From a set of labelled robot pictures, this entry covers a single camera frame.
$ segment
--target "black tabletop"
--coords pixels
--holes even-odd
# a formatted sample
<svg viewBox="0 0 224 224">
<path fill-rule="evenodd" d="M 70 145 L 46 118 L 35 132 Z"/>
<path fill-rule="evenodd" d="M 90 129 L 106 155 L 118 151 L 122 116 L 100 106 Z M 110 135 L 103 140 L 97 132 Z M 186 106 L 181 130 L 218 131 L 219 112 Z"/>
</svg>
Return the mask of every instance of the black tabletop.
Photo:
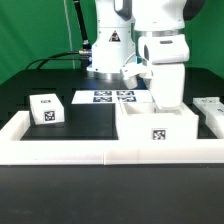
<svg viewBox="0 0 224 224">
<path fill-rule="evenodd" d="M 223 80 L 210 71 L 188 69 L 186 74 L 187 105 L 192 106 L 193 97 L 224 95 Z M 112 128 L 113 105 L 69 106 L 76 90 L 124 88 L 120 81 L 89 79 L 81 71 L 21 71 L 0 86 L 0 102 L 4 105 L 0 110 L 1 126 L 18 110 L 29 110 L 30 94 L 53 92 L 67 108 L 68 117 L 73 117 L 72 131 L 80 130 L 71 138 L 116 139 Z M 82 113 L 95 129 L 86 131 L 82 121 L 76 120 Z M 110 120 L 110 124 L 102 124 L 104 119 Z M 34 138 L 40 139 L 38 132 L 44 130 L 32 128 Z M 93 135 L 101 128 L 106 131 Z M 29 136 L 28 133 L 24 140 L 31 139 Z M 1 166 L 0 222 L 223 223 L 223 167 L 223 164 Z"/>
<path fill-rule="evenodd" d="M 145 89 L 138 80 L 138 89 Z M 216 138 L 204 116 L 192 106 L 194 97 L 224 96 L 224 81 L 206 69 L 186 69 L 184 102 L 200 115 L 198 138 Z M 65 122 L 35 125 L 22 140 L 117 140 L 114 104 L 71 104 L 77 90 L 124 90 L 124 83 L 91 79 L 81 70 L 26 70 L 0 86 L 0 128 L 18 110 L 30 110 L 29 96 L 55 93 L 65 110 Z"/>
</svg>

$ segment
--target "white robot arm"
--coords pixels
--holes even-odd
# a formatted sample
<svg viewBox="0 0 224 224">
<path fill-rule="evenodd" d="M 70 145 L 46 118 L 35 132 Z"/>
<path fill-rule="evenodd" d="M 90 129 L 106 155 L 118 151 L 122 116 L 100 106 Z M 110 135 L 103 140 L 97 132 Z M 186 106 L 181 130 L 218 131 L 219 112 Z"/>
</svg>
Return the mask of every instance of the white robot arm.
<svg viewBox="0 0 224 224">
<path fill-rule="evenodd" d="M 189 60 L 189 48 L 181 34 L 186 1 L 132 0 L 135 32 L 140 34 L 136 53 L 142 63 L 126 64 L 121 73 L 128 88 L 136 87 L 139 74 L 161 110 L 175 110 L 183 99 L 183 62 Z"/>
</svg>

